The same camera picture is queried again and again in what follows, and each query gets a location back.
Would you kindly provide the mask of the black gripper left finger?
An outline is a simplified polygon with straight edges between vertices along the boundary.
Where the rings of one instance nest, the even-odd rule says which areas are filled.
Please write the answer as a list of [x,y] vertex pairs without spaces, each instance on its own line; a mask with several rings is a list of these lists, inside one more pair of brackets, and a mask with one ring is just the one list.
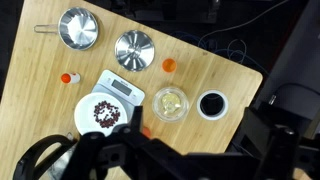
[[117,125],[109,136],[83,135],[63,173],[63,180],[103,180],[121,167],[133,180],[183,180],[182,156],[160,140],[142,134],[143,107],[136,106],[129,124]]

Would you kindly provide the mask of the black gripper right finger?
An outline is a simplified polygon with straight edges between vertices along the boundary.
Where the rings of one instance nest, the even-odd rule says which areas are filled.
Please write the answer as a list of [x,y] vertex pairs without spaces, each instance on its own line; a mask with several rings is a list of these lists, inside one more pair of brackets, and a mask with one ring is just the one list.
[[240,128],[260,155],[235,156],[236,178],[291,180],[298,168],[320,180],[320,138],[305,138],[285,123],[276,124],[254,109],[245,109]]

